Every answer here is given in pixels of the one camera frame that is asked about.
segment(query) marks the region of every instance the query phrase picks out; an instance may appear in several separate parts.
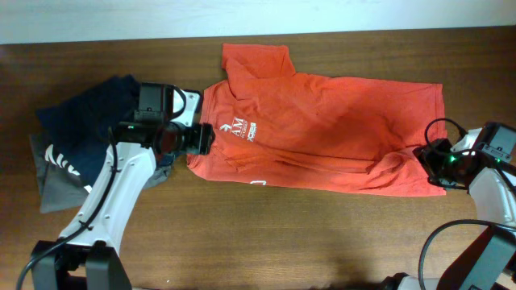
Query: brown wooden surface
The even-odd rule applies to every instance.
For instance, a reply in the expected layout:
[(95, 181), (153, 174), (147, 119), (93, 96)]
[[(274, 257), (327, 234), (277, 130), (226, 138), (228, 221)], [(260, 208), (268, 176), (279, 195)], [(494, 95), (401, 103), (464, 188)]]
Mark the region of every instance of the brown wooden surface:
[[(447, 116), (466, 128), (516, 126), (514, 27), (0, 46), (0, 288), (14, 287), (36, 241), (55, 239), (77, 211), (39, 213), (27, 138), (40, 130), (34, 111), (115, 74), (204, 89), (226, 77), (224, 42), (286, 44), (304, 73), (443, 83)], [(427, 235), (475, 215), (464, 192), (396, 198), (208, 182), (181, 159), (166, 183), (141, 193), (121, 259), (133, 285), (146, 288), (378, 281), (416, 275)], [(463, 226), (439, 236), (427, 277), (477, 234)]]

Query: navy blue cloth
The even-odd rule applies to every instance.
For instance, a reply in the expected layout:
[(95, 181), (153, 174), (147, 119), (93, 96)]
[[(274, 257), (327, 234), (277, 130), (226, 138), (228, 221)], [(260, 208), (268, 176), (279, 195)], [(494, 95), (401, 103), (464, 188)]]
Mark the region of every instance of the navy blue cloth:
[(58, 106), (37, 110), (54, 147), (93, 186), (108, 147), (107, 128), (132, 121), (139, 83), (132, 76), (112, 77)]

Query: orange shirt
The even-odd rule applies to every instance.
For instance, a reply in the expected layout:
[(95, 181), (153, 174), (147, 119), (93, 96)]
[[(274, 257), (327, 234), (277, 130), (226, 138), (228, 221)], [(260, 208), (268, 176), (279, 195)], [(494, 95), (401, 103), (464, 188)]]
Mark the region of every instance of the orange shirt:
[[(442, 85), (296, 72), (285, 46), (223, 45), (228, 80), (204, 92), (207, 180), (398, 197), (443, 195), (412, 154), (444, 117)], [(430, 139), (446, 138), (443, 122)]]

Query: wood grain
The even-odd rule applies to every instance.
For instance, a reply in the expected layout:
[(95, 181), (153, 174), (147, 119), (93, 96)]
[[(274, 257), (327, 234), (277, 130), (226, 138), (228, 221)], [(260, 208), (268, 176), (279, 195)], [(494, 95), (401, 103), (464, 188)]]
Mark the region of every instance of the wood grain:
[[(77, 211), (39, 213), (27, 137), (41, 130), (34, 111), (115, 74), (204, 89), (226, 77), (222, 43), (288, 45), (304, 73), (442, 83), (446, 114), (463, 126), (516, 126), (514, 27), (0, 46), (0, 288), (13, 288), (35, 243), (56, 238)], [(121, 259), (144, 288), (376, 282), (415, 275), (427, 235), (475, 215), (464, 192), (397, 198), (208, 182), (180, 159), (166, 183), (140, 195)], [(440, 276), (478, 233), (461, 226), (439, 236), (426, 275)]]

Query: folded shirt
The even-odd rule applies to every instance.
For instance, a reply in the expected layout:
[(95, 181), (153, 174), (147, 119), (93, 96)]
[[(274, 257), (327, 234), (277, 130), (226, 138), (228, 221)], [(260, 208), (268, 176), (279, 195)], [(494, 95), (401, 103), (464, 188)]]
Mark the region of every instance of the folded shirt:
[[(223, 45), (228, 80), (204, 93), (207, 180), (398, 197), (443, 195), (412, 151), (444, 116), (442, 85), (296, 72), (285, 46)], [(435, 124), (430, 139), (445, 138)]]

